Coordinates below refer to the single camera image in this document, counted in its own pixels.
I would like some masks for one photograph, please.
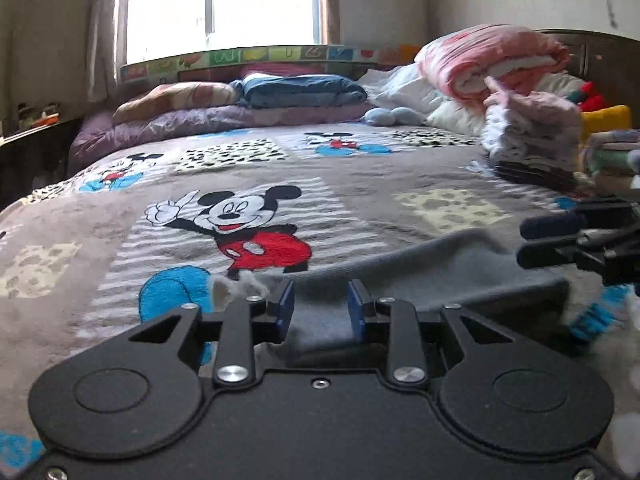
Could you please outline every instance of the mickey mouse's red shorts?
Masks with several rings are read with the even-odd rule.
[[[218,248],[234,261],[229,270],[291,267],[311,257],[311,247],[296,237],[264,231],[250,240],[219,244]]]

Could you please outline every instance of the wooden headboard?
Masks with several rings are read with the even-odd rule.
[[[541,30],[564,43],[572,52],[567,70],[596,83],[611,105],[631,108],[635,128],[640,128],[640,41],[588,30]]]

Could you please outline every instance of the wooden cabinet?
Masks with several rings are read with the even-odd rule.
[[[5,137],[0,144],[0,210],[34,187],[66,178],[68,152],[82,119],[63,121]]]

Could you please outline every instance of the white pillow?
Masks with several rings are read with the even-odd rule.
[[[370,103],[389,110],[406,106],[426,116],[445,99],[418,74],[415,63],[398,66],[389,72],[369,69],[358,84],[365,89]]]
[[[453,99],[444,101],[427,117],[427,126],[469,137],[482,137],[484,115],[475,114]]]
[[[546,74],[536,86],[536,91],[567,97],[571,92],[579,90],[583,84],[582,79],[567,72]]]

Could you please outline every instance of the yellow toy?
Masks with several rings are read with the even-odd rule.
[[[631,128],[631,108],[620,105],[604,108],[596,112],[583,112],[582,121],[581,144],[584,145],[591,134]]]

